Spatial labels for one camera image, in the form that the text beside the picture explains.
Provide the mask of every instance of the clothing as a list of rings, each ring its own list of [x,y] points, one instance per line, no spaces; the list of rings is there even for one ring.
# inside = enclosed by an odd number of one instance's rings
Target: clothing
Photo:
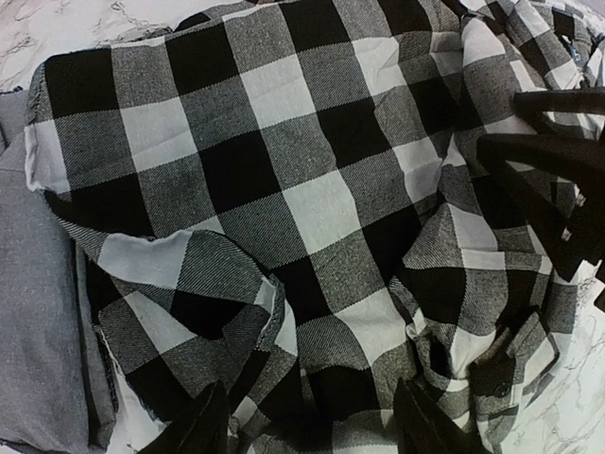
[[[602,53],[574,11],[472,4],[244,2],[38,68],[28,185],[88,255],[94,323],[155,416],[220,380],[229,452],[396,452],[395,386],[416,377],[499,450],[577,288],[475,140],[533,132],[514,93],[600,84]],[[518,169],[570,209],[572,184]]]
[[[92,321],[79,315],[69,237],[26,187],[26,100],[0,96],[0,444],[102,452],[114,408]]]

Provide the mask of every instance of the plaid shirt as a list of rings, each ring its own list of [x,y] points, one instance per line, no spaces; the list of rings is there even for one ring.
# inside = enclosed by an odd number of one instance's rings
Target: plaid shirt
[[[89,257],[99,333],[164,421],[221,380],[233,453],[395,453],[401,377],[497,452],[577,289],[475,140],[533,132],[515,92],[602,85],[605,44],[550,0],[261,3],[34,76],[28,185]]]

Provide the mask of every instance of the checkered shirt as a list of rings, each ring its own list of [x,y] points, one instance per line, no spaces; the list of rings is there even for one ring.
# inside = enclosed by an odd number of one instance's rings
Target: checkered shirt
[[[38,68],[27,182],[86,252],[94,322],[151,414],[221,380],[232,453],[396,453],[414,379],[498,452],[577,288],[475,141],[534,133],[515,92],[602,85],[605,44],[554,0],[464,3],[243,2]],[[571,183],[516,168],[569,211]]]

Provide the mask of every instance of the checkered pattern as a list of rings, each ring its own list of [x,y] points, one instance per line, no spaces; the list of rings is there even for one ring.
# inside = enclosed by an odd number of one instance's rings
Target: checkered pattern
[[[496,451],[564,352],[575,287],[475,140],[533,131],[519,88],[579,83],[568,16],[259,3],[37,70],[28,184],[90,258],[95,323],[162,420],[221,380],[233,452],[396,452],[401,377]]]

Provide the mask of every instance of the black and white plaid fabric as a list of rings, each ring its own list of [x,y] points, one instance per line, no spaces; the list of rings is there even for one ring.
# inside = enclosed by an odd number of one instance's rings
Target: black and white plaid fabric
[[[34,76],[28,184],[90,259],[99,332],[164,421],[221,380],[230,452],[395,453],[401,377],[497,452],[576,287],[475,140],[533,131],[517,91],[602,84],[602,43],[550,1],[259,3]]]

